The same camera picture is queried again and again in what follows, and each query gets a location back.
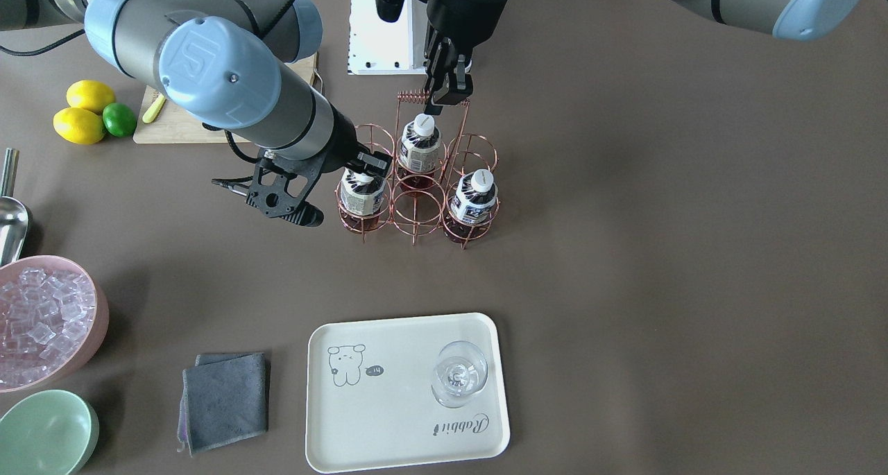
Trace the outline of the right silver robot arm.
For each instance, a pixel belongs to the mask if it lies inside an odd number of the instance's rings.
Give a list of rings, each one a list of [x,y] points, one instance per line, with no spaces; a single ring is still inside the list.
[[[297,175],[301,160],[320,173],[389,171],[391,158],[291,70],[323,38],[312,0],[2,0],[5,31],[73,23],[121,73],[279,158],[277,172]]]

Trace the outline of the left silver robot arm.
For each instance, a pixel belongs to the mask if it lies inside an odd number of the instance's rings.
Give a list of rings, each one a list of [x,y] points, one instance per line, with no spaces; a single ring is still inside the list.
[[[472,51],[497,26],[508,0],[427,0],[425,114],[437,115],[472,93]],[[813,41],[835,30],[861,0],[669,0],[711,22]]]

